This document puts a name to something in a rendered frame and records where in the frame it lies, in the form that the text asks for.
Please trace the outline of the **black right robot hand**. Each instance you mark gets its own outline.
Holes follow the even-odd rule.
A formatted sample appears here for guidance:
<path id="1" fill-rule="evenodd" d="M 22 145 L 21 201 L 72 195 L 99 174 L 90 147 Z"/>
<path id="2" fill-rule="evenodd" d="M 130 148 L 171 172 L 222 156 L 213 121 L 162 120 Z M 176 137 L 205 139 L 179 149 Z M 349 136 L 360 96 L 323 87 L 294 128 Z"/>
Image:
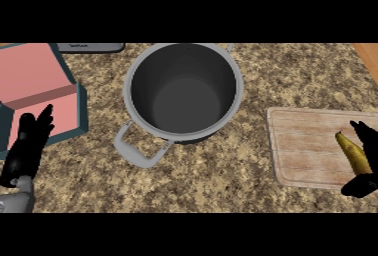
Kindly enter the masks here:
<path id="1" fill-rule="evenodd" d="M 371 174 L 359 174 L 341 188 L 344 196 L 363 198 L 378 190 L 378 131 L 362 121 L 350 122 L 354 132 L 363 144 L 363 151 L 368 158 Z"/>

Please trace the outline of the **pink box with teal frame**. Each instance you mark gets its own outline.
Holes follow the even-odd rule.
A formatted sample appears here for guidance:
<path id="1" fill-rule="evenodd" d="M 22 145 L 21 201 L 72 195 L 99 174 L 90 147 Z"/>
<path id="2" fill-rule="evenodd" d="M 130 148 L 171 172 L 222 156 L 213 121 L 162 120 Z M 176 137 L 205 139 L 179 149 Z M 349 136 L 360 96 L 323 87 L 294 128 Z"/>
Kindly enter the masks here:
<path id="1" fill-rule="evenodd" d="M 75 81 L 56 43 L 0 46 L 0 160 L 18 137 L 19 117 L 53 105 L 47 144 L 89 131 L 87 91 Z"/>

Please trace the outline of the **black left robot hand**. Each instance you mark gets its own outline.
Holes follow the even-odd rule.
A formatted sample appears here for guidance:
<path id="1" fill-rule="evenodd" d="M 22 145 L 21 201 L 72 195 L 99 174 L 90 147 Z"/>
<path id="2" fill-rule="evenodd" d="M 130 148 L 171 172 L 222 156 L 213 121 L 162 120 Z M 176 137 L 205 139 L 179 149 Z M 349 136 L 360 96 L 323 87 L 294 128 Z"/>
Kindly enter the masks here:
<path id="1" fill-rule="evenodd" d="M 35 177 L 43 148 L 55 128 L 52 112 L 53 105 L 49 104 L 38 117 L 31 113 L 21 115 L 18 138 L 9 150 L 0 174 L 3 187 L 15 188 L 21 176 Z"/>

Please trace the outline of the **grey metal pot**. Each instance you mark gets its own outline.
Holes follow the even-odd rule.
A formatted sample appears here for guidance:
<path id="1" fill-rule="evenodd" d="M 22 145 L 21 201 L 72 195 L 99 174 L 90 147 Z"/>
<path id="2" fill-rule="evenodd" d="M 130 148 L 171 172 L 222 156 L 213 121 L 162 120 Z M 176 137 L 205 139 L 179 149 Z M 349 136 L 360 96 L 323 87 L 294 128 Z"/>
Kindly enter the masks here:
<path id="1" fill-rule="evenodd" d="M 230 52 L 213 43 L 157 43 L 133 61 L 123 90 L 130 120 L 114 146 L 134 166 L 154 167 L 171 145 L 204 141 L 230 121 L 244 92 Z M 133 125 L 164 140 L 151 157 L 123 141 Z"/>

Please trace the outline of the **orange wooden panel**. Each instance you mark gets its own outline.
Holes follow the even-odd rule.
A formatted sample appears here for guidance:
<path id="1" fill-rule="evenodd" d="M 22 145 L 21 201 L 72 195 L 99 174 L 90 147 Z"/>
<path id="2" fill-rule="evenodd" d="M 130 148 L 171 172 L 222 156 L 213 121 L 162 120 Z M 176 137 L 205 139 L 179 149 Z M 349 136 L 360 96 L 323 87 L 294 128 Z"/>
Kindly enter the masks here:
<path id="1" fill-rule="evenodd" d="M 353 47 L 378 84 L 378 43 L 353 43 Z"/>

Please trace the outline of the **pale wooden cutting board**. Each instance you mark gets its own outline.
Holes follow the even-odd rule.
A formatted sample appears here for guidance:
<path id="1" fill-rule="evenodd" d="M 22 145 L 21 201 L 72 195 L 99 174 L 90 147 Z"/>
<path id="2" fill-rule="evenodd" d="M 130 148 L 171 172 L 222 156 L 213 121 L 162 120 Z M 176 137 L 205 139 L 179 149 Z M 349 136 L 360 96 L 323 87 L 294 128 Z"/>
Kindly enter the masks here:
<path id="1" fill-rule="evenodd" d="M 335 139 L 343 132 L 362 142 L 350 121 L 363 121 L 378 130 L 378 113 L 294 107 L 266 111 L 272 162 L 282 185 L 340 189 L 353 179 L 353 169 Z"/>

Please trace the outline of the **grey flat appliance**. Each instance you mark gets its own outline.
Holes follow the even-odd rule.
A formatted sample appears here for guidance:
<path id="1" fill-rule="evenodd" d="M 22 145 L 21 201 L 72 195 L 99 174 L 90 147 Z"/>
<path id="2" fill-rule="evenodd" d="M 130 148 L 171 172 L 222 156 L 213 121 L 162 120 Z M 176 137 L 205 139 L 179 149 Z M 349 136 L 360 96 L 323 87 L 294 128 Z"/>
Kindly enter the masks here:
<path id="1" fill-rule="evenodd" d="M 123 51 L 124 43 L 59 43 L 62 53 L 118 53 Z"/>

